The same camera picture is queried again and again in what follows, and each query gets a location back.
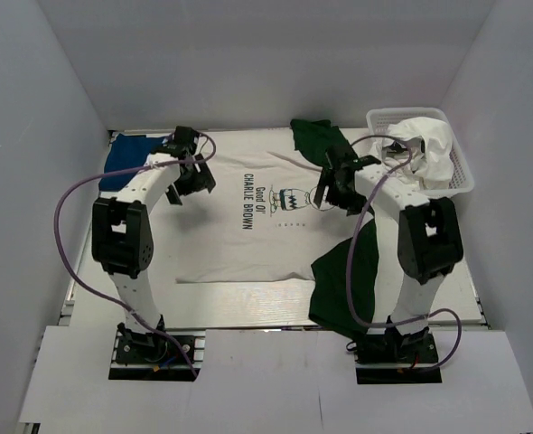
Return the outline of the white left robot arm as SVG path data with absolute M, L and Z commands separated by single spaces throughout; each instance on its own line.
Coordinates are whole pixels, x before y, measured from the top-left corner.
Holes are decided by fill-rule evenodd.
M 137 350 L 157 361 L 168 350 L 164 318 L 154 302 L 148 268 L 154 257 L 150 213 L 160 199 L 181 205 L 182 198 L 211 192 L 216 181 L 200 146 L 213 143 L 191 127 L 177 127 L 147 155 L 145 162 L 117 193 L 98 198 L 92 208 L 92 258 L 108 274 L 125 310 L 125 329 L 141 334 Z

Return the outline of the white green-sleeved Charlie Brown shirt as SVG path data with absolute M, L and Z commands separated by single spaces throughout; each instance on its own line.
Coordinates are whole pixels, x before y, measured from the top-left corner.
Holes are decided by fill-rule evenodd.
M 379 246 L 374 217 L 312 204 L 321 167 L 295 149 L 291 130 L 216 132 L 211 193 L 169 208 L 162 229 L 179 285 L 313 283 L 308 317 L 357 339 L 375 313 Z

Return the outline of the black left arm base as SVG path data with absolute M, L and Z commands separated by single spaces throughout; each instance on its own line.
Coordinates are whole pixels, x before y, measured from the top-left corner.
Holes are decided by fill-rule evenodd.
M 137 334 L 117 326 L 108 379 L 112 381 L 194 382 L 200 372 L 205 334 L 171 333 L 176 342 L 152 333 Z

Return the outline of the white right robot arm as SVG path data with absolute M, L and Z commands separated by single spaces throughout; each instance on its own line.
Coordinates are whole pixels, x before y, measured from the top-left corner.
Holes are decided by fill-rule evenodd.
M 327 202 L 361 219 L 375 206 L 397 224 L 401 289 L 388 320 L 368 327 L 396 329 L 385 338 L 385 347 L 392 358 L 404 361 L 416 352 L 416 337 L 428 329 L 437 291 L 463 259 L 454 203 L 413 191 L 377 158 L 358 156 L 350 145 L 331 146 L 325 156 L 328 165 L 317 184 L 315 206 Z

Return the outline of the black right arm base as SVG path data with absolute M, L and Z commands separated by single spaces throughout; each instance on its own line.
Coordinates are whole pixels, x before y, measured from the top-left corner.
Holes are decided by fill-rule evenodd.
M 442 383 L 441 370 L 431 369 L 439 362 L 433 335 L 426 328 L 408 341 L 396 328 L 383 334 L 366 334 L 350 341 L 346 350 L 355 357 L 359 385 L 402 385 Z

